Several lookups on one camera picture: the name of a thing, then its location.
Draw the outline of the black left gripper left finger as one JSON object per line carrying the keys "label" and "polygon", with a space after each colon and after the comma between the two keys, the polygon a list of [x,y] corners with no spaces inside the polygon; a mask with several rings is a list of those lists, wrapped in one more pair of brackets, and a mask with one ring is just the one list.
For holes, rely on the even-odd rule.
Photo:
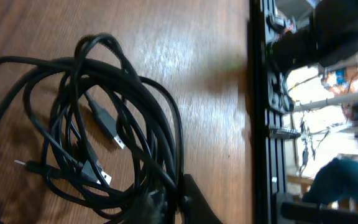
{"label": "black left gripper left finger", "polygon": [[163,224],[166,221],[167,201],[164,190],[144,195],[123,224]]}

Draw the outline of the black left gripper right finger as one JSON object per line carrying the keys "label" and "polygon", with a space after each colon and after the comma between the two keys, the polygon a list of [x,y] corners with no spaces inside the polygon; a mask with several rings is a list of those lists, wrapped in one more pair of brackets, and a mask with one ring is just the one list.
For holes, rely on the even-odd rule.
{"label": "black left gripper right finger", "polygon": [[178,205],[184,224],[222,224],[190,174],[183,176]]}

